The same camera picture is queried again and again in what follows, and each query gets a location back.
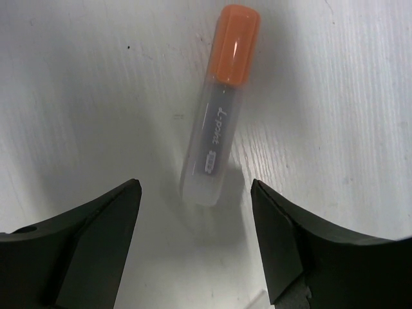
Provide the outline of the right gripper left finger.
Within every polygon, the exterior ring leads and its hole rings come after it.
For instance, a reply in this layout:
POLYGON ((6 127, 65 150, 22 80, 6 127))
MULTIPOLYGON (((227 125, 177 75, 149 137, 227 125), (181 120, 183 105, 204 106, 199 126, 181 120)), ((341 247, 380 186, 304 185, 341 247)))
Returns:
POLYGON ((1 308, 113 308, 138 217, 131 179, 93 201, 1 233, 1 308))

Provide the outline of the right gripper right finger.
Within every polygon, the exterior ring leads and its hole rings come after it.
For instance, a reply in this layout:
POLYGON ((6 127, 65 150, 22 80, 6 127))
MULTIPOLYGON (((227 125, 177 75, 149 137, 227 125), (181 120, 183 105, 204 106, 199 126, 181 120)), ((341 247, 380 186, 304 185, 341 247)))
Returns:
POLYGON ((411 238, 376 238, 336 225, 259 180, 251 198, 271 305, 411 307, 411 238))

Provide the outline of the orange cap highlighter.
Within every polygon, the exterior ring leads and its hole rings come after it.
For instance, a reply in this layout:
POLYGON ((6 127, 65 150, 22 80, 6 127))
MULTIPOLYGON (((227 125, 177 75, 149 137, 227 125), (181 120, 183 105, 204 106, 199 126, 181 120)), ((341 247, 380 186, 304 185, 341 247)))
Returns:
POLYGON ((186 203, 213 206, 220 197, 260 24, 247 6, 220 13, 181 175, 186 203))

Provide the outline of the purple gel pen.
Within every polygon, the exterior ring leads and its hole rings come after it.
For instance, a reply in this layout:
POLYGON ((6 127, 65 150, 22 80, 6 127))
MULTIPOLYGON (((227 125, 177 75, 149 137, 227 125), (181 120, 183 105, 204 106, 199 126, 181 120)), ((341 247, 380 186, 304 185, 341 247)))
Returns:
POLYGON ((270 301, 268 298, 268 293, 266 290, 262 290, 243 309, 269 309, 269 308, 270 308, 270 301))

